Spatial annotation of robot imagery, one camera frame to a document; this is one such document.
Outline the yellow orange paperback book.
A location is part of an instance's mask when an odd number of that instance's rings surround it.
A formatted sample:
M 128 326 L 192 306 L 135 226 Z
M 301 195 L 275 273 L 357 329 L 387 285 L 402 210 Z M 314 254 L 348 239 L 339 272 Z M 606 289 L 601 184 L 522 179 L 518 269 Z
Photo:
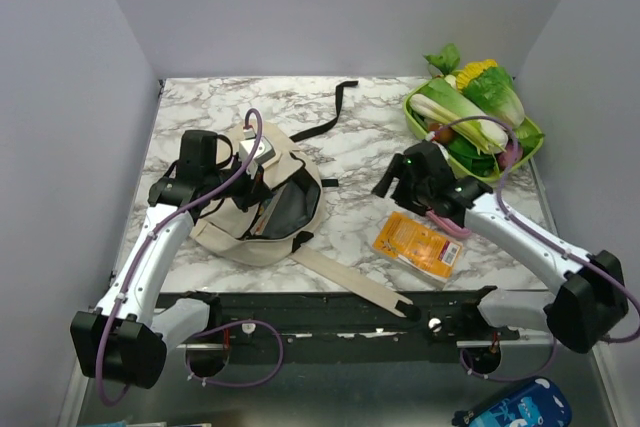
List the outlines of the yellow orange paperback book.
M 393 212 L 371 249 L 437 289 L 448 283 L 462 245 L 400 212 Z

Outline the cream canvas backpack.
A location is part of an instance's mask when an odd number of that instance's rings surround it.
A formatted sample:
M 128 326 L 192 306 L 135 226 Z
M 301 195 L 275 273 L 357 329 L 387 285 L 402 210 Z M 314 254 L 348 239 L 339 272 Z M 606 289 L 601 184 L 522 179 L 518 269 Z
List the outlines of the cream canvas backpack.
M 288 136 L 277 125 L 262 123 L 267 142 L 275 150 L 274 158 L 265 165 L 267 186 L 273 195 L 285 188 L 262 235 L 254 236 L 250 231 L 263 202 L 243 212 L 230 200 L 197 220 L 191 238 L 218 256 L 250 266 L 263 267 L 290 258 L 391 314 L 416 321 L 420 310 L 409 298 L 307 246 L 324 221 L 325 189 L 330 182 L 321 177 L 298 143 L 331 130 L 339 120 L 344 90 L 357 85 L 356 80 L 348 80 L 336 86 L 335 116 L 323 125 Z M 244 138 L 246 129 L 257 131 L 257 123 L 247 119 L 227 133 L 233 146 Z

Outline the pink blue pencil case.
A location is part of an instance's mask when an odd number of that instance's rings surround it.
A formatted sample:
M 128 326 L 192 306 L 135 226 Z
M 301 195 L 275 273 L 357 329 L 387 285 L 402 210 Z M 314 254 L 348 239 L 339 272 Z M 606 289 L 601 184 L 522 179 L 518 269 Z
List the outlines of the pink blue pencil case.
M 469 229 L 458 226 L 448 218 L 438 216 L 433 210 L 428 210 L 425 216 L 443 232 L 453 238 L 464 240 L 472 235 Z

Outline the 169-Storey Treehouse book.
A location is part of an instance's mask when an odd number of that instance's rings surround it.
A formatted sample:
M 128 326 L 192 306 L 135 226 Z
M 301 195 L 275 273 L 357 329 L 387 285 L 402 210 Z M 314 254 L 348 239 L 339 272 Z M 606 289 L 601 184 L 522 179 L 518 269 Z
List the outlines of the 169-Storey Treehouse book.
M 266 226 L 269 223 L 271 216 L 276 210 L 277 204 L 279 203 L 284 193 L 284 190 L 285 188 L 281 187 L 275 192 L 275 194 L 270 199 L 264 201 L 261 204 L 258 210 L 258 217 L 256 219 L 256 222 L 254 223 L 250 231 L 252 235 L 259 236 L 263 234 L 264 230 L 266 229 Z

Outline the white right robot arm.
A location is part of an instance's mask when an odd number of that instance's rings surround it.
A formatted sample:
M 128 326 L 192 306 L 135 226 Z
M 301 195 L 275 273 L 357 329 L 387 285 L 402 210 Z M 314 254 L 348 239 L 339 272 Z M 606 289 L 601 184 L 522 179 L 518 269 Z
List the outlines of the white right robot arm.
M 421 141 L 395 154 L 372 190 L 414 214 L 429 211 L 494 243 L 544 285 L 543 291 L 494 288 L 464 309 L 460 326 L 480 339 L 495 327 L 545 331 L 587 353 L 629 312 L 620 261 L 574 246 L 518 215 L 501 194 L 473 177 L 453 174 L 437 144 Z

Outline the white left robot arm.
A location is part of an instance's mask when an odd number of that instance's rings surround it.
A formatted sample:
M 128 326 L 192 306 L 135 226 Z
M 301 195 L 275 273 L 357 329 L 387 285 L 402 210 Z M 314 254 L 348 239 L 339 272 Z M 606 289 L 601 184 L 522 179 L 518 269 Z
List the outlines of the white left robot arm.
M 148 208 L 129 257 L 108 291 L 89 311 L 75 314 L 70 333 L 82 373 L 94 380 L 105 404 L 105 384 L 125 390 L 153 387 L 170 351 L 190 339 L 209 342 L 228 331 L 210 294 L 186 293 L 162 312 L 161 287 L 174 258 L 214 200 L 254 202 L 261 181 L 257 161 L 265 138 L 261 127 L 245 125 L 241 142 L 205 130 L 188 130 L 179 157 L 149 189 Z M 217 156 L 220 144 L 229 156 Z

